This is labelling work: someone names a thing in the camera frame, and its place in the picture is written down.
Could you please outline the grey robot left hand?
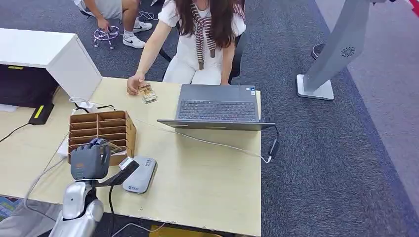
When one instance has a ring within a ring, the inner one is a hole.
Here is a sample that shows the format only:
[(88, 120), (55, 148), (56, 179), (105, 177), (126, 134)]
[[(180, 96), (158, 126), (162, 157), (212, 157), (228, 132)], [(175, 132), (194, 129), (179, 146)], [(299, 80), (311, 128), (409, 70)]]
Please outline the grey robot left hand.
[(102, 179), (108, 174), (110, 161), (108, 141), (94, 138), (70, 153), (71, 175), (75, 180)]

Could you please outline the person's right hand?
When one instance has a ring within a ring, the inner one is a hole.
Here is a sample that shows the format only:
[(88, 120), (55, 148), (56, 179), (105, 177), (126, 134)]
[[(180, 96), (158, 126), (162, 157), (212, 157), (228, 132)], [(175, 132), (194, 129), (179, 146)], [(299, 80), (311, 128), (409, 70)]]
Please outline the person's right hand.
[(129, 95), (137, 95), (140, 87), (145, 84), (145, 75), (143, 73), (136, 73), (128, 78), (126, 83), (126, 90)]

